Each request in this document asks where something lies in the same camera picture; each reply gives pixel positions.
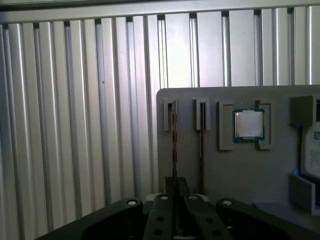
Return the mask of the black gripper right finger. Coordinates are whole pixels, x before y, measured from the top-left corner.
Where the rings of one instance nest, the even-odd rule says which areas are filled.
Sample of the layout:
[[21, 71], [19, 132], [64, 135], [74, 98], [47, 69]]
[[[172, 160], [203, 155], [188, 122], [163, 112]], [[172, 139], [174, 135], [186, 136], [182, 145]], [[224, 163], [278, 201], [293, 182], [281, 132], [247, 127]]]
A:
[[179, 197], [190, 221], [204, 240], [318, 240], [320, 234], [255, 205], [222, 198], [216, 205], [191, 194], [184, 177], [178, 177]]

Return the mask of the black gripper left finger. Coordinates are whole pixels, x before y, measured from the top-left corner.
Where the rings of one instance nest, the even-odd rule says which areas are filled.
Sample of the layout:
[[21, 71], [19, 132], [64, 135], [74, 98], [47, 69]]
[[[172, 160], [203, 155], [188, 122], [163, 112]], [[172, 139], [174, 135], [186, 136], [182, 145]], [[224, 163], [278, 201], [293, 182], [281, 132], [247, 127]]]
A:
[[172, 177], [164, 192], [142, 201], [125, 198], [40, 237], [42, 240], [171, 240], [174, 236]]

